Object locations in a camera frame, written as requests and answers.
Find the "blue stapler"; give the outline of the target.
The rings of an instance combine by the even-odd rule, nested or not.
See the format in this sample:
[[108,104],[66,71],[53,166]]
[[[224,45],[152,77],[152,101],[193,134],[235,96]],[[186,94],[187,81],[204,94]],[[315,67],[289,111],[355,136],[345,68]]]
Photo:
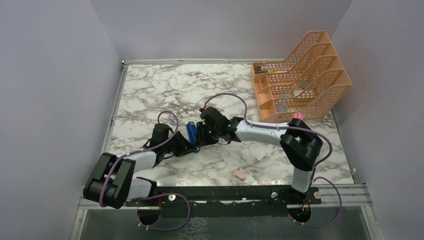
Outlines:
[[197,140],[197,127],[193,121],[189,121],[186,124],[186,130],[189,138],[189,142],[195,147],[194,153],[198,153],[200,151],[200,148],[196,146],[196,140]]

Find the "pink eraser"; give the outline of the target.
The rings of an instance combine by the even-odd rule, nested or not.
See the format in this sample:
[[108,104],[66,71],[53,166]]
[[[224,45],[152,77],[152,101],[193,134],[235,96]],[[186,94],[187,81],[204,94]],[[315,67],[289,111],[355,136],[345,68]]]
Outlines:
[[246,180],[246,175],[238,169],[233,170],[231,173],[240,182],[244,182]]

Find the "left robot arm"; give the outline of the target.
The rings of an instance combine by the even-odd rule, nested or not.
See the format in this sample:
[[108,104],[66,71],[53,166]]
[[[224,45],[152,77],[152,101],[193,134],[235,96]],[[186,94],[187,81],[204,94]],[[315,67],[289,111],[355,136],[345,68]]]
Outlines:
[[164,123],[157,123],[151,138],[140,150],[120,158],[104,152],[87,180],[83,197],[102,207],[121,208],[127,201],[139,199],[144,205],[157,200],[156,181],[134,177],[134,173],[156,167],[163,160],[196,152],[196,136],[189,133],[186,139],[180,131],[173,131]]

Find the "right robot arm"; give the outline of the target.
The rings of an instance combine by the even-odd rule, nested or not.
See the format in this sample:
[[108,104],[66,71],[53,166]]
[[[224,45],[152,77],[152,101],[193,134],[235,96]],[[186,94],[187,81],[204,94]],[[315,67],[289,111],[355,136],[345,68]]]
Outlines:
[[293,118],[288,123],[247,123],[242,117],[228,119],[212,106],[200,109],[200,118],[197,137],[201,146],[224,140],[227,143],[258,142],[281,147],[294,167],[289,199],[300,204],[308,198],[314,164],[323,141],[304,121]]

